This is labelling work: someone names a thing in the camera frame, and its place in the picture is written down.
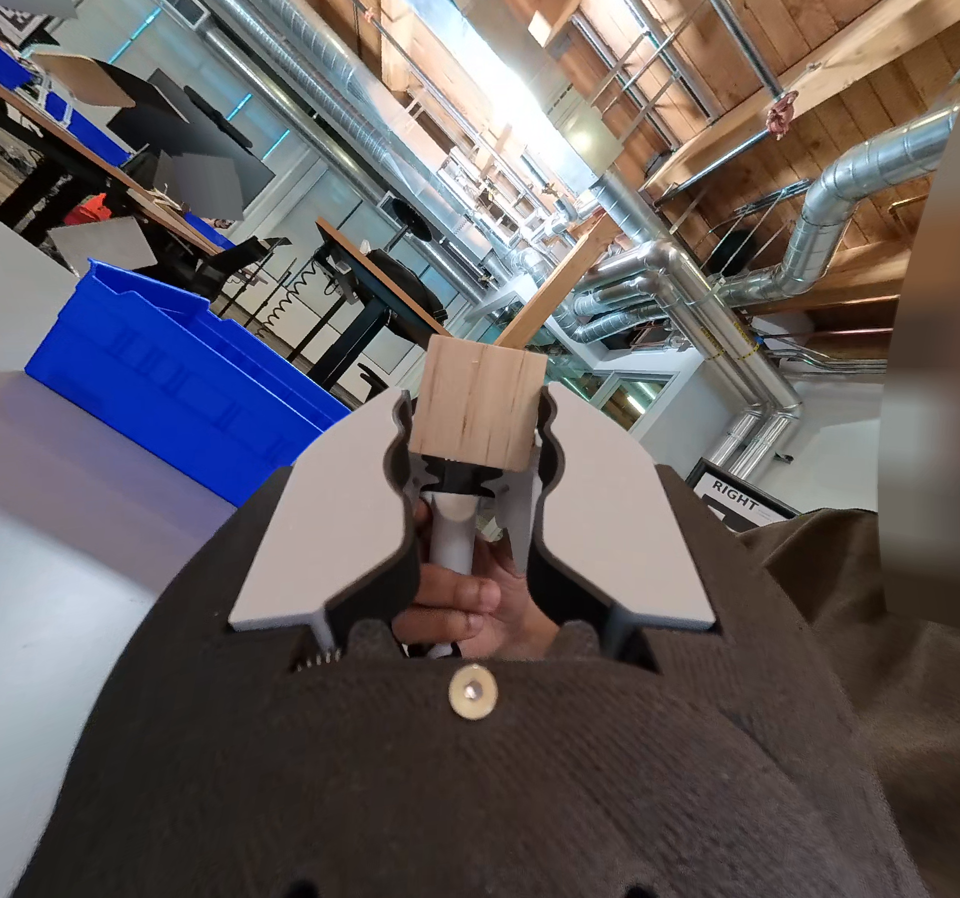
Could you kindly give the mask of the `grey desk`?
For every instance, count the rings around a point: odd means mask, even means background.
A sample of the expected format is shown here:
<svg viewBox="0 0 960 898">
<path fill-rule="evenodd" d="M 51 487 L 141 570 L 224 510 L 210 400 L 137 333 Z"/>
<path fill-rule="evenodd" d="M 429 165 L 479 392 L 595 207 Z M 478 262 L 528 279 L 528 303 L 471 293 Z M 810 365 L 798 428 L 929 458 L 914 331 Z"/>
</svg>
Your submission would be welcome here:
<svg viewBox="0 0 960 898">
<path fill-rule="evenodd" d="M 24 373 L 77 279 L 1 229 L 1 894 L 151 604 L 234 507 Z"/>
</svg>

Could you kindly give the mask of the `orange traffic cone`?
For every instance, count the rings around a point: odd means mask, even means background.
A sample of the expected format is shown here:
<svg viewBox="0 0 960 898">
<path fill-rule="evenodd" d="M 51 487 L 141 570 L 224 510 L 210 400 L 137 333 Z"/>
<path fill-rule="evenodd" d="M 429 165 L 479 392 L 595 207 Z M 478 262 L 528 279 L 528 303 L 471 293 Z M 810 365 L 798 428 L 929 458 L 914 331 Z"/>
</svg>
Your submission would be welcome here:
<svg viewBox="0 0 960 898">
<path fill-rule="evenodd" d="M 113 219 L 113 213 L 106 203 L 106 193 L 91 196 L 72 208 L 64 217 L 66 227 L 102 223 Z"/>
</svg>

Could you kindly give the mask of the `blue striped wooden cube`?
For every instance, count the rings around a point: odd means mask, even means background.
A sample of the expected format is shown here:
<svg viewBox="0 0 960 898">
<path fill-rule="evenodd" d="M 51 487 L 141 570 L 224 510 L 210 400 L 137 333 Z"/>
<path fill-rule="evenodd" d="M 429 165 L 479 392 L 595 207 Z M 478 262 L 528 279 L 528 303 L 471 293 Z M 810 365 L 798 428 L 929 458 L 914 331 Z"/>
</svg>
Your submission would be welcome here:
<svg viewBox="0 0 960 898">
<path fill-rule="evenodd" d="M 547 356 L 434 335 L 427 346 L 410 449 L 524 472 L 534 449 Z"/>
</svg>

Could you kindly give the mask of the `black framed sign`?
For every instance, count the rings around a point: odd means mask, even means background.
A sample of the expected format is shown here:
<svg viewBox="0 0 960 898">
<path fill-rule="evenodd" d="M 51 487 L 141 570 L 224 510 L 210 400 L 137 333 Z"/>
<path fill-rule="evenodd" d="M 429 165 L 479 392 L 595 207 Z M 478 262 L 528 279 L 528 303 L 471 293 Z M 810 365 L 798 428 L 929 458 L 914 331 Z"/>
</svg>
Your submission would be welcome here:
<svg viewBox="0 0 960 898">
<path fill-rule="evenodd" d="M 705 459 L 698 461 L 685 482 L 726 529 L 736 534 L 799 516 L 785 503 Z"/>
</svg>

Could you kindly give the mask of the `silver ventilation duct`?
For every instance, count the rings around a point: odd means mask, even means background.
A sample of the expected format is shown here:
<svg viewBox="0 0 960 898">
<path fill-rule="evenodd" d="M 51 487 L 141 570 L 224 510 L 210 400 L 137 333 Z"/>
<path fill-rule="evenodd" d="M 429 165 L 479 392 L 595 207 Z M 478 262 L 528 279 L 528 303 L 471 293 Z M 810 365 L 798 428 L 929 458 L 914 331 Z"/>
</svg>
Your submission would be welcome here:
<svg viewBox="0 0 960 898">
<path fill-rule="evenodd" d="M 572 246 L 563 214 L 548 213 L 508 165 L 507 178 L 532 206 L 523 216 L 507 208 L 517 227 L 506 231 L 478 201 L 479 193 L 450 180 L 450 154 L 402 107 L 378 76 L 306 0 L 201 0 L 278 71 L 374 168 L 383 184 L 401 195 L 434 226 L 481 257 L 538 241 Z"/>
</svg>

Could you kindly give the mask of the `black monitor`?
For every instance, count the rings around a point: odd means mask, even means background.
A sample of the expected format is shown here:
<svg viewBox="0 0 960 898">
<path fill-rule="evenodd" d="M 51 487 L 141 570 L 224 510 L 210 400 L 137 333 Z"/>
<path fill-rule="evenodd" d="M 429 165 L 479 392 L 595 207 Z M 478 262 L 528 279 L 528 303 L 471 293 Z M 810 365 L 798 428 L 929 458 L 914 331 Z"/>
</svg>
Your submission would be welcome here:
<svg viewBox="0 0 960 898">
<path fill-rule="evenodd" d="M 145 97 L 114 113 L 106 127 L 132 151 L 168 156 L 174 191 L 167 195 L 198 217 L 238 222 L 275 174 L 251 141 L 193 88 L 156 69 Z"/>
</svg>

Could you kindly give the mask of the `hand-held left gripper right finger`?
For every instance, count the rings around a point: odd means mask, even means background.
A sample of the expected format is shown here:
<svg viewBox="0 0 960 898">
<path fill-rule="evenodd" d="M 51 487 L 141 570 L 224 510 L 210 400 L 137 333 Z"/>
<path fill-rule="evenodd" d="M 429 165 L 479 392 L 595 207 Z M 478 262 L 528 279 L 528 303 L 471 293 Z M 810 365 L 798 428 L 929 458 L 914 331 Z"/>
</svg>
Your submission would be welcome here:
<svg viewBox="0 0 960 898">
<path fill-rule="evenodd" d="M 654 459 L 569 388 L 542 389 L 526 564 L 554 624 L 594 629 L 628 660 L 647 629 L 708 632 L 717 617 Z"/>
</svg>

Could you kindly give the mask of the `silver pipe cluster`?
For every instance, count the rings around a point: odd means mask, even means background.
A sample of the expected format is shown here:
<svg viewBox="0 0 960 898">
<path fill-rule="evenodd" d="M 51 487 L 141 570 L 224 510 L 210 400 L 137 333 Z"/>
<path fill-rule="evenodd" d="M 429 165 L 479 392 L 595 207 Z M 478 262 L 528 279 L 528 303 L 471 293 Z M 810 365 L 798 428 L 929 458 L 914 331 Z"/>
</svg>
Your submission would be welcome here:
<svg viewBox="0 0 960 898">
<path fill-rule="evenodd" d="M 750 274 L 710 282 L 663 222 L 635 193 L 600 182 L 596 196 L 630 234 L 633 247 L 582 279 L 579 315 L 615 312 L 649 295 L 674 321 L 681 308 L 738 376 L 749 405 L 708 458 L 747 479 L 799 423 L 803 406 L 791 384 L 742 327 L 735 309 L 793 299 L 825 275 L 859 204 L 877 192 L 932 174 L 958 121 L 958 99 L 874 136 L 844 153 L 811 185 L 782 261 Z"/>
</svg>

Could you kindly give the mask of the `person's right hand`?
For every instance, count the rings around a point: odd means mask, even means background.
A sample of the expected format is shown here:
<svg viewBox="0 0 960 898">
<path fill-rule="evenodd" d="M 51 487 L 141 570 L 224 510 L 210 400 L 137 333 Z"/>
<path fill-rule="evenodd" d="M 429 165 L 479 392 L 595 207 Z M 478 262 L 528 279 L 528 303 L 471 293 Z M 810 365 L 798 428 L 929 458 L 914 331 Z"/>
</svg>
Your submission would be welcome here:
<svg viewBox="0 0 960 898">
<path fill-rule="evenodd" d="M 432 517 L 423 500 L 414 511 L 420 544 L 418 592 L 391 624 L 407 646 L 455 643 L 469 660 L 543 658 L 558 634 L 534 603 L 513 558 L 511 534 L 490 542 L 474 536 L 472 570 L 462 575 L 427 561 Z"/>
</svg>

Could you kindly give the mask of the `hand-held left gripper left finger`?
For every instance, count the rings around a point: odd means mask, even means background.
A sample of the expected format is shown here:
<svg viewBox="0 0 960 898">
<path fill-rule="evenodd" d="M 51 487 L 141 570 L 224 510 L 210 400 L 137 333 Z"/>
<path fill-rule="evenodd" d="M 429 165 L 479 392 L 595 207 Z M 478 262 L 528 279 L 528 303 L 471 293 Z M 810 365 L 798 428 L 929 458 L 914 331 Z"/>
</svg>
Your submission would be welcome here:
<svg viewBox="0 0 960 898">
<path fill-rule="evenodd" d="M 294 461 L 230 611 L 237 632 L 305 627 L 321 651 L 388 625 L 421 579 L 408 450 L 409 394 L 382 392 Z"/>
</svg>

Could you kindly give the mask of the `black bag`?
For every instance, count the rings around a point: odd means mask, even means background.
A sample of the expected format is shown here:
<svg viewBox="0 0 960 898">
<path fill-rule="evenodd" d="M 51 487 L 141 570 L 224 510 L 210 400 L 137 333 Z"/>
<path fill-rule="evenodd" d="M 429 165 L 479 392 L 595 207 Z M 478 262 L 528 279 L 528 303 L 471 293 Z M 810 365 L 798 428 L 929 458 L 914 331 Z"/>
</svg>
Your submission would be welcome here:
<svg viewBox="0 0 960 898">
<path fill-rule="evenodd" d="M 447 319 L 448 314 L 443 302 L 405 265 L 380 249 L 374 249 L 366 256 L 382 274 L 427 314 L 438 322 Z"/>
</svg>

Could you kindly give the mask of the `wooden post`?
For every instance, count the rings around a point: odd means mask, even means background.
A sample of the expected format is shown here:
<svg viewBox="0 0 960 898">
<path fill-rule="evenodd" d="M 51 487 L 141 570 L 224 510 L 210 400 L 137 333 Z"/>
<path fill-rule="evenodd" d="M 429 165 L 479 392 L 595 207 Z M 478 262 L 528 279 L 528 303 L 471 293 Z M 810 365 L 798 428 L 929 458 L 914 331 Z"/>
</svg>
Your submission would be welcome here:
<svg viewBox="0 0 960 898">
<path fill-rule="evenodd" d="M 571 252 L 540 285 L 534 296 L 493 342 L 496 347 L 510 350 L 526 348 L 541 326 L 570 294 L 574 286 L 592 268 L 607 247 L 620 233 L 616 221 L 608 214 L 590 219 L 584 234 Z"/>
</svg>

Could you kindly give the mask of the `cardboard box flap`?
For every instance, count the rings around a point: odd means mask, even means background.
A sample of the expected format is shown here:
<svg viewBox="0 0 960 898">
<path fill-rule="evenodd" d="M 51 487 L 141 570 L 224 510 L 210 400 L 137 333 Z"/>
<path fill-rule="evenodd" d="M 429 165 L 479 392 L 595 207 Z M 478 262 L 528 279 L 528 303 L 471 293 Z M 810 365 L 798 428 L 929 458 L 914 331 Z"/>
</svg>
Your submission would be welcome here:
<svg viewBox="0 0 960 898">
<path fill-rule="evenodd" d="M 94 107 L 129 109 L 135 100 L 102 67 L 86 56 L 59 51 L 34 51 L 30 60 L 65 86 L 82 103 Z"/>
</svg>

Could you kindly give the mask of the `black office chair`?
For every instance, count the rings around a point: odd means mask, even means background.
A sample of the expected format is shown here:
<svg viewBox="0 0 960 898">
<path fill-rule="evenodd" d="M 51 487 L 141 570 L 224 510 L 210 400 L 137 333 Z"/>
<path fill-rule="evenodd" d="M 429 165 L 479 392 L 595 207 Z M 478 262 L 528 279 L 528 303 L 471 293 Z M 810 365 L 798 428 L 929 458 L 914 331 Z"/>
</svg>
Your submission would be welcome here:
<svg viewBox="0 0 960 898">
<path fill-rule="evenodd" d="M 200 260 L 197 268 L 187 276 L 186 290 L 212 302 L 221 294 L 230 278 L 249 269 L 253 269 L 253 277 L 256 278 L 276 250 L 291 244 L 285 236 L 268 239 L 251 237 L 215 256 Z"/>
</svg>

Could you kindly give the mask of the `wood-edged background desk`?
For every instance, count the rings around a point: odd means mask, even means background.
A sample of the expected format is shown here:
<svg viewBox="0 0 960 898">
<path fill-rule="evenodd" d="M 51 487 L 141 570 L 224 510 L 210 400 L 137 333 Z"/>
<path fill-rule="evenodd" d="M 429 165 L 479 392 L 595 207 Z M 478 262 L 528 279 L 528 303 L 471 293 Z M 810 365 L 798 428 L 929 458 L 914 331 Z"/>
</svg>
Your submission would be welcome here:
<svg viewBox="0 0 960 898">
<path fill-rule="evenodd" d="M 400 324 L 407 338 L 426 349 L 433 335 L 450 337 L 450 333 L 418 302 L 385 274 L 369 256 L 362 254 L 326 219 L 318 218 L 317 227 L 322 239 L 324 256 L 335 256 L 345 261 L 369 300 L 344 332 L 327 349 L 307 377 L 326 391 L 331 391 L 339 379 L 358 361 L 361 354 L 378 333 L 390 323 Z"/>
<path fill-rule="evenodd" d="M 70 172 L 78 171 L 90 182 L 105 184 L 113 182 L 112 188 L 122 185 L 126 190 L 127 202 L 148 220 L 173 233 L 190 247 L 198 249 L 206 256 L 215 256 L 224 250 L 198 233 L 182 216 L 169 208 L 162 207 L 135 182 L 129 175 L 112 164 L 101 159 L 53 118 L 23 96 L 8 88 L 1 88 L 3 104 L 13 109 L 20 118 L 30 121 L 39 128 L 39 135 L 27 131 L 28 136 L 38 137 L 43 149 L 50 148 L 51 154 Z"/>
</svg>

